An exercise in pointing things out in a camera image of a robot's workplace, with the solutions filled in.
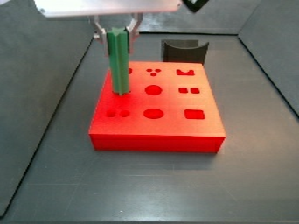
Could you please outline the silver metal gripper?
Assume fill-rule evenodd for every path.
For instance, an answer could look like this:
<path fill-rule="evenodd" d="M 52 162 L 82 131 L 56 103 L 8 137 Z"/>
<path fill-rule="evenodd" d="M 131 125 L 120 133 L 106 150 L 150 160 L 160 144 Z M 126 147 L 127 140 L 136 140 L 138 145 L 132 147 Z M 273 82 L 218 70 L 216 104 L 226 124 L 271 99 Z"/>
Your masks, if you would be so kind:
<path fill-rule="evenodd" d="M 88 18 L 94 27 L 94 39 L 103 45 L 104 54 L 108 55 L 107 31 L 99 23 L 99 16 L 132 14 L 130 25 L 126 27 L 128 37 L 128 52 L 134 52 L 134 42 L 139 35 L 139 26 L 143 14 L 147 12 L 176 11 L 182 0 L 34 0 L 39 12 L 47 18 L 80 17 Z"/>

